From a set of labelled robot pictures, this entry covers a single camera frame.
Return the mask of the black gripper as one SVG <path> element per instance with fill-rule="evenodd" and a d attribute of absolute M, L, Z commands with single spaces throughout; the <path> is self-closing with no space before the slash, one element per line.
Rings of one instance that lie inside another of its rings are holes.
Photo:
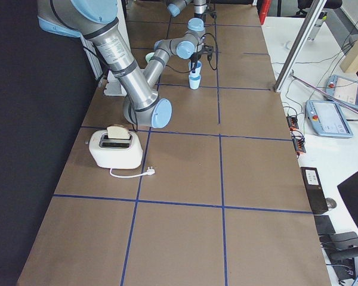
<path fill-rule="evenodd" d="M 201 59 L 201 52 L 194 52 L 190 57 L 190 72 L 196 73 L 197 62 Z"/>

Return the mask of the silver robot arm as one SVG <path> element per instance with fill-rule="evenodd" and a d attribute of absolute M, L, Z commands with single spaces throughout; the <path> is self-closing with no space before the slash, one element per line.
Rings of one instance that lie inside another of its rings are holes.
<path fill-rule="evenodd" d="M 169 58 L 176 55 L 196 63 L 203 48 L 207 4 L 193 1 L 195 16 L 181 38 L 155 43 L 155 53 L 142 70 L 118 30 L 116 1 L 38 1 L 42 30 L 91 41 L 126 91 L 124 116 L 132 124 L 164 128 L 171 119 L 172 105 L 153 87 Z"/>
<path fill-rule="evenodd" d="M 193 4 L 194 8 L 194 17 L 200 18 L 206 22 L 206 16 L 210 15 L 214 20 L 217 18 L 216 10 L 210 8 L 211 1 L 206 0 L 167 0 L 164 1 L 167 10 L 169 13 L 176 17 L 178 16 L 186 7 L 190 4 Z"/>

